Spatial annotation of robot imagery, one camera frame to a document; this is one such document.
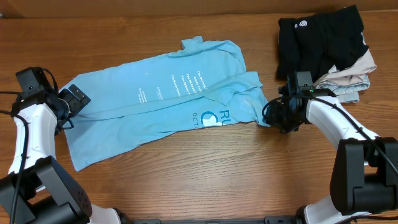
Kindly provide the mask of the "light blue printed t-shirt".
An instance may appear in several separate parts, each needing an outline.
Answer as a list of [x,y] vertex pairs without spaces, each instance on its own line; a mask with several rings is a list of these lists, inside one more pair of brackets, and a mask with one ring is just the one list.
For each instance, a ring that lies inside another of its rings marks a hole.
[[177,52],[80,74],[73,86],[90,99],[65,131],[75,170],[179,131],[263,124],[267,104],[241,49],[200,36]]

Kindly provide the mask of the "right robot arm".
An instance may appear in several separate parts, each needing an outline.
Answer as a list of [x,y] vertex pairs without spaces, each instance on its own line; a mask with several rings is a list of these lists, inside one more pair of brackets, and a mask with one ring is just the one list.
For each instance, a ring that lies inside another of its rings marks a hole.
[[301,124],[315,125],[336,149],[336,157],[328,196],[294,216],[265,217],[265,223],[396,220],[381,214],[397,210],[397,139],[365,128],[331,90],[315,88],[310,72],[287,75],[279,94],[263,107],[263,120],[284,134]]

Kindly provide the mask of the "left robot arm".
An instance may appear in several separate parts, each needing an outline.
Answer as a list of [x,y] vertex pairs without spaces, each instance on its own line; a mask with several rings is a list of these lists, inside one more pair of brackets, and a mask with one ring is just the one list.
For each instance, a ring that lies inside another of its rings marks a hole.
[[57,162],[55,136],[74,127],[90,99],[75,85],[59,90],[50,71],[29,67],[16,73],[22,90],[8,115],[17,126],[16,151],[1,179],[1,205],[11,223],[129,223],[116,208],[92,204],[82,186]]

